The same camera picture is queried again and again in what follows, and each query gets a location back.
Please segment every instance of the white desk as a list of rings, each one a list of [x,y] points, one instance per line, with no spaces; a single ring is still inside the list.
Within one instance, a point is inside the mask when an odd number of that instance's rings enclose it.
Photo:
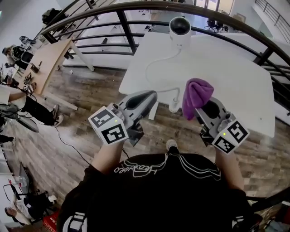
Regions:
[[[168,34],[148,32],[137,49],[120,85],[119,92],[131,94],[141,90],[180,87],[179,106],[187,80],[197,77],[214,88],[213,97],[233,112],[250,130],[274,137],[274,95],[270,74],[250,60],[236,56],[217,43],[207,43],[203,36],[192,36],[190,49],[173,59],[150,65],[153,60],[170,57],[172,48]],[[158,93],[158,101],[169,104],[175,93]]]

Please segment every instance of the wooden table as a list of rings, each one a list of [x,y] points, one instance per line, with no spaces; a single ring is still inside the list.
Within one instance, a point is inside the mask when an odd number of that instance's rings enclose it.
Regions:
[[[88,66],[90,70],[94,71],[94,67],[88,62],[81,51],[72,42],[72,39],[66,39],[57,43],[46,45],[36,51],[30,63],[33,63],[35,66],[39,66],[41,63],[39,72],[34,73],[31,70],[31,64],[29,64],[24,74],[22,75],[22,78],[19,80],[19,88],[24,87],[24,77],[31,73],[33,77],[32,82],[36,82],[37,84],[34,91],[35,94],[49,97],[67,107],[77,110],[75,105],[59,98],[56,95],[53,95],[46,90],[53,72],[57,69],[58,65],[63,63],[64,55],[70,48],[80,57],[80,59]]]

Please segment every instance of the purple cloth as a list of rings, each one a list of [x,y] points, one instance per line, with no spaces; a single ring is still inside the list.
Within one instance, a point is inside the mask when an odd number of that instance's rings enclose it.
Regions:
[[[192,78],[186,82],[182,112],[187,120],[194,118],[193,110],[203,107],[211,98],[214,88],[205,80]]]

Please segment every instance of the white cable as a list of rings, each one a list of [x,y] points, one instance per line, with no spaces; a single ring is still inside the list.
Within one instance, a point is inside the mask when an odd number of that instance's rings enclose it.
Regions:
[[[179,54],[181,53],[181,49],[178,50],[177,54],[175,54],[174,56],[170,56],[170,57],[167,57],[167,58],[161,58],[161,59],[158,59],[158,60],[154,60],[152,61],[151,63],[149,63],[145,69],[145,78],[147,80],[147,82],[153,86],[153,84],[149,81],[148,77],[147,77],[147,71],[148,71],[148,68],[150,65],[158,62],[158,61],[162,61],[162,60],[169,60],[169,59],[172,59],[176,56],[178,56]],[[174,101],[178,101],[178,97],[179,97],[179,94],[180,94],[180,88],[179,87],[174,87],[174,88],[171,88],[171,89],[164,89],[164,90],[155,90],[156,92],[169,92],[169,91],[172,91],[172,90],[177,90],[177,94],[176,94],[176,97],[174,98]]]

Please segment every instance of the desk leg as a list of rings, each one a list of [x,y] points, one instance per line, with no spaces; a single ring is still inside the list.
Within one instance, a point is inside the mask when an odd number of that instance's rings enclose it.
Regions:
[[[67,106],[67,107],[69,107],[69,108],[71,108],[71,109],[73,109],[75,111],[77,111],[77,106],[75,106],[75,105],[73,105],[73,104],[71,104],[71,103],[69,103],[69,102],[67,102],[67,101],[65,101],[65,100],[53,95],[50,92],[44,92],[43,95],[46,96],[46,97],[49,97],[49,98],[51,98],[51,99],[53,99],[53,100],[55,100],[55,101],[57,101],[57,102],[59,102],[59,103],[61,103],[63,105],[65,105],[65,106]]]
[[[76,53],[76,55],[79,56],[79,58],[87,65],[87,67],[91,70],[94,71],[95,68],[89,63],[89,61],[87,60],[87,58],[85,58],[85,56],[82,54],[82,52],[76,47],[76,45],[71,42],[71,48],[72,50],[74,50],[74,52]]]

